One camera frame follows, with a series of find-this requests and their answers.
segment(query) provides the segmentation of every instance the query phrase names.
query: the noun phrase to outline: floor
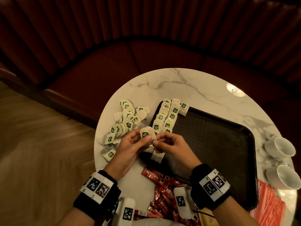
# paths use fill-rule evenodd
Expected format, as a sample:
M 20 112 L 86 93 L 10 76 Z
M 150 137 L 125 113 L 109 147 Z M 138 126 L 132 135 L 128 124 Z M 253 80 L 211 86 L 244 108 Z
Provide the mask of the floor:
M 0 225 L 54 225 L 95 171 L 95 130 L 0 82 Z

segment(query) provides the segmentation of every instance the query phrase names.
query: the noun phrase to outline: white marble surface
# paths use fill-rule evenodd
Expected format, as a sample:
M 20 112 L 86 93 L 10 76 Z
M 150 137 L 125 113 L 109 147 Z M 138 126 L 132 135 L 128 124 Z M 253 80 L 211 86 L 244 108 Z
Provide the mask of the white marble surface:
M 146 105 L 150 108 L 148 122 L 151 121 L 158 104 L 164 98 L 179 98 L 191 107 L 239 123 L 249 128 L 255 138 L 258 179 L 268 183 L 264 171 L 271 165 L 285 163 L 293 166 L 291 158 L 284 162 L 273 159 L 263 149 L 263 143 L 272 135 L 280 136 L 268 115 L 249 96 L 237 97 L 226 88 L 227 82 L 213 75 L 197 70 L 170 68 L 154 70 L 142 74 L 119 88 L 106 104 L 99 119 L 94 143 L 96 171 L 101 170 L 107 161 L 100 155 L 103 146 L 100 140 L 115 123 L 113 114 L 120 111 L 121 99 L 129 99 L 134 107 Z M 130 171 L 118 182 L 121 196 L 136 200 L 136 209 L 147 211 L 153 200 L 154 183 L 141 175 L 144 165 L 136 160 Z M 297 192 L 278 190 L 286 203 L 282 225 L 291 225 L 296 208 Z

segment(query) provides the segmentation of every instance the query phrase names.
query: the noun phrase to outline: black wristband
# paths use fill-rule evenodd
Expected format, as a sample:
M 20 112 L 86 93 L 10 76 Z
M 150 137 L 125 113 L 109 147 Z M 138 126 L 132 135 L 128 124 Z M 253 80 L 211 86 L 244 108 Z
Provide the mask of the black wristband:
M 121 191 L 117 187 L 117 181 L 113 179 L 110 175 L 107 174 L 105 171 L 98 171 L 98 174 L 104 176 L 105 178 L 109 179 L 111 182 L 113 182 L 113 185 L 110 187 L 109 191 L 104 194 L 104 192 L 98 194 L 98 198 L 104 196 L 103 200 L 98 203 L 96 200 L 94 200 L 92 197 L 88 196 L 85 192 L 85 189 L 90 189 L 87 188 L 91 182 L 93 182 L 93 178 L 89 178 L 88 181 L 85 183 L 85 187 L 79 194 L 79 196 L 75 199 L 73 203 L 73 207 L 81 210 L 85 214 L 87 214 L 89 217 L 91 217 L 93 220 L 98 220 L 100 216 L 109 214 L 116 202 L 118 201 L 119 195 Z M 93 190 L 89 190 L 89 192 L 97 192 L 98 188 L 101 188 L 102 186 L 104 189 L 107 188 L 106 185 L 102 185 L 102 182 L 99 182 L 97 186 L 93 187 Z
M 190 195 L 199 209 L 207 207 L 213 211 L 230 196 L 228 189 L 230 184 L 217 170 L 215 171 L 207 164 L 201 164 L 193 169 L 189 178 L 192 187 Z M 207 177 L 210 173 L 215 176 L 212 180 Z M 206 178 L 208 182 L 202 186 L 200 182 L 204 178 Z

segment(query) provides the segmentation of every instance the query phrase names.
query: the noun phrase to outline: red sofa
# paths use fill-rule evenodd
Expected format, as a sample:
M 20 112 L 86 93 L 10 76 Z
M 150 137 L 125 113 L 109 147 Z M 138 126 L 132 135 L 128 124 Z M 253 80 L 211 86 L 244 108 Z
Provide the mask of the red sofa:
M 296 146 L 301 9 L 271 0 L 0 0 L 0 76 L 98 121 L 142 73 L 204 71 L 253 98 Z M 119 81 L 108 85 L 112 77 Z

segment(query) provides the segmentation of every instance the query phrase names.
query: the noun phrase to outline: black tray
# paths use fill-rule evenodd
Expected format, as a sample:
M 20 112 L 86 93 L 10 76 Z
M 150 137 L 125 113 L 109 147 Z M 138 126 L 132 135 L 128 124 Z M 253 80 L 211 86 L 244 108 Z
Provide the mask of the black tray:
M 161 102 L 155 112 L 159 113 Z M 246 210 L 256 207 L 257 170 L 255 142 L 245 126 L 189 108 L 186 117 L 178 115 L 173 133 L 184 137 L 201 162 L 216 168 L 230 183 L 232 197 Z M 164 174 L 190 185 L 189 172 L 166 153 L 162 162 L 151 159 L 152 153 L 139 154 L 141 161 Z

